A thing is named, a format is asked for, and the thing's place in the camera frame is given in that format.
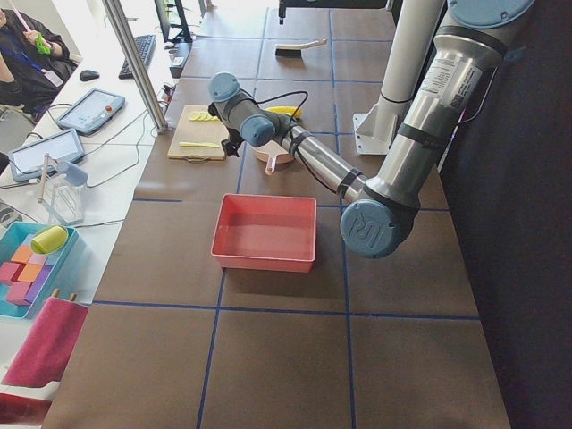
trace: id badge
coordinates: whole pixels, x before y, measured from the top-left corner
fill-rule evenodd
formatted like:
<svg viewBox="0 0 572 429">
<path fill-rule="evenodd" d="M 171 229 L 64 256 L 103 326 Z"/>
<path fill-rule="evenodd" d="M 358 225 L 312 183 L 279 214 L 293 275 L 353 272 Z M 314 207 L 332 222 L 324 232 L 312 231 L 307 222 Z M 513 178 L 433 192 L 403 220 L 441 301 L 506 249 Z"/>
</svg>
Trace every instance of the id badge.
<svg viewBox="0 0 572 429">
<path fill-rule="evenodd" d="M 44 71 L 44 76 L 46 76 L 46 78 L 52 82 L 52 85 L 54 85 L 56 88 L 59 88 L 63 85 L 63 80 L 61 80 L 53 70 Z"/>
</svg>

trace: keyboard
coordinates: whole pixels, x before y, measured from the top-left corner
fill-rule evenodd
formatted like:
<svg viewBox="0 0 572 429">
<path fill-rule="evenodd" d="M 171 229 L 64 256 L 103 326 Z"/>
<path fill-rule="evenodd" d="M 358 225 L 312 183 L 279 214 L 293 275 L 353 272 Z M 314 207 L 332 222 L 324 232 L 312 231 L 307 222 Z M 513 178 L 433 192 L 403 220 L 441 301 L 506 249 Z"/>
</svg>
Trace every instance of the keyboard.
<svg viewBox="0 0 572 429">
<path fill-rule="evenodd" d="M 143 65 L 146 67 L 151 63 L 151 57 L 153 56 L 153 49 L 155 48 L 155 35 L 146 34 L 145 36 L 136 36 L 134 38 L 135 45 L 139 51 L 139 56 Z M 133 71 L 131 71 L 130 66 L 127 64 L 127 60 L 123 61 L 122 69 L 119 71 L 119 79 L 133 79 Z"/>
</svg>

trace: black wall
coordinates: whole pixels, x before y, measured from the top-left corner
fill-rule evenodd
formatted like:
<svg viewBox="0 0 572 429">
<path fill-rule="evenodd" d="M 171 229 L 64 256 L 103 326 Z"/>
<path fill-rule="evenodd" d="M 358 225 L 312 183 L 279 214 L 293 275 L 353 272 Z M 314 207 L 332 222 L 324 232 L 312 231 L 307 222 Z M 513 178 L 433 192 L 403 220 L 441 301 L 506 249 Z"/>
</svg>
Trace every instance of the black wall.
<svg viewBox="0 0 572 429">
<path fill-rule="evenodd" d="M 566 429 L 572 1 L 538 0 L 517 46 L 524 58 L 500 68 L 483 111 L 458 131 L 442 180 L 510 422 Z"/>
</svg>

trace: red plastic tray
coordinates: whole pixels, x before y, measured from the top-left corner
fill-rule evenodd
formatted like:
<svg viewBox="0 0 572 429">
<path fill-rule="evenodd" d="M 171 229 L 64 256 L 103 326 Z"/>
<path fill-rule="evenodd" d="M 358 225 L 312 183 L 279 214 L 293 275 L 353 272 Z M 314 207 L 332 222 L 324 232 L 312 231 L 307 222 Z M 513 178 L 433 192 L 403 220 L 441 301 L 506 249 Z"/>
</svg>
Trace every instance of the red plastic tray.
<svg viewBox="0 0 572 429">
<path fill-rule="evenodd" d="M 313 198 L 226 194 L 211 253 L 227 268 L 307 273 L 315 230 Z"/>
</svg>

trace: green object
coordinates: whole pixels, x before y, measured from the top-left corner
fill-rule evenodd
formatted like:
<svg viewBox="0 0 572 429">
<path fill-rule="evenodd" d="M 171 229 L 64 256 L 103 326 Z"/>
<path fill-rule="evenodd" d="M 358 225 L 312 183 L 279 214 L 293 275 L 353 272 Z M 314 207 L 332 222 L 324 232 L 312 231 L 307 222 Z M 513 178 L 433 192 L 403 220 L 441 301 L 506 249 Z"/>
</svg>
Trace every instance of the green object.
<svg viewBox="0 0 572 429">
<path fill-rule="evenodd" d="M 44 46 L 44 43 L 42 42 L 42 35 L 41 34 L 38 34 L 38 38 L 36 39 L 36 49 L 42 55 L 50 55 L 50 52 L 52 52 L 49 47 Z"/>
</svg>

